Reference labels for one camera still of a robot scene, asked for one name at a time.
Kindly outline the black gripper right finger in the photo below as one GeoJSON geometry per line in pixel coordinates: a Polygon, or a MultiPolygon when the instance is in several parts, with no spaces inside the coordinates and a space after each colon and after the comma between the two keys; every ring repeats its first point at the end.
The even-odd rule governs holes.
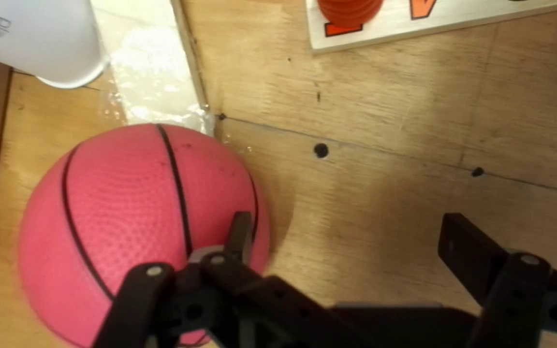
{"type": "Polygon", "coordinates": [[[509,254],[461,213],[444,217],[438,255],[469,294],[484,304],[509,254]]]}

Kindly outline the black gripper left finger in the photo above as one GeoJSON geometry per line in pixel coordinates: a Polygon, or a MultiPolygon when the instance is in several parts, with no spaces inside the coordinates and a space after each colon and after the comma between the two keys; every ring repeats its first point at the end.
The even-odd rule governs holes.
{"type": "Polygon", "coordinates": [[[248,263],[254,244],[254,221],[250,213],[237,213],[231,225],[225,252],[231,259],[248,263]]]}

